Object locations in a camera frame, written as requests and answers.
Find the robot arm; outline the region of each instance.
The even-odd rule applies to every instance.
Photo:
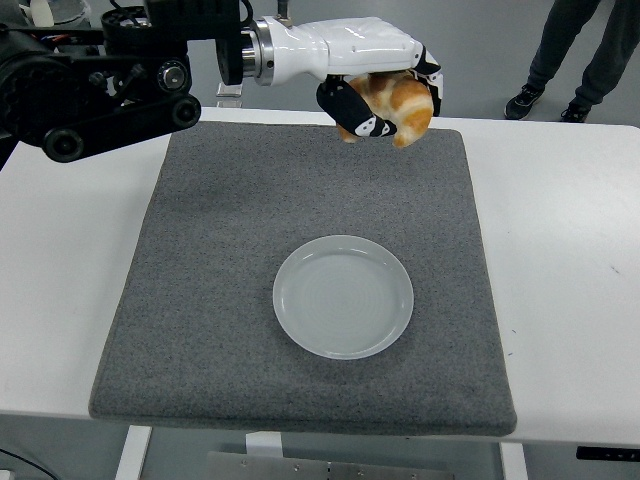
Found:
[[[313,75],[322,82],[320,106],[356,134],[389,135],[395,126],[371,113],[347,75],[410,69],[439,108],[440,66],[378,18],[292,26],[282,12],[254,21],[249,0],[146,0],[125,8],[112,0],[116,8],[102,16],[102,28],[36,27],[17,22],[15,9],[5,13],[15,1],[0,0],[0,154],[23,141],[72,162],[190,128],[200,103],[189,94],[188,40],[216,40],[228,85]]]

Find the table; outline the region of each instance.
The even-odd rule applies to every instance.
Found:
[[[203,121],[332,125],[205,108]],[[465,142],[518,414],[503,441],[640,446],[640,130],[436,118]],[[169,137],[0,172],[0,413],[88,418]]]

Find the sneaker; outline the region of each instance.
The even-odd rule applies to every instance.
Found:
[[[565,123],[584,123],[587,121],[587,115],[589,115],[590,111],[590,108],[570,103],[569,108],[560,115],[560,121]]]
[[[524,120],[543,93],[544,88],[538,90],[526,84],[522,87],[522,91],[509,100],[504,107],[504,117],[507,120]]]

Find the gray mat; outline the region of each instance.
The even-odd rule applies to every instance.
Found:
[[[368,238],[411,277],[404,334],[316,356],[281,329],[273,280],[300,245]],[[505,435],[516,416],[458,132],[398,151],[335,129],[206,122],[174,134],[92,392],[146,425]]]

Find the plate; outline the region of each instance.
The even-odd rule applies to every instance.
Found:
[[[350,235],[304,244],[282,264],[273,307],[284,331],[302,348],[353,360],[381,352],[407,327],[413,287],[384,247]]]

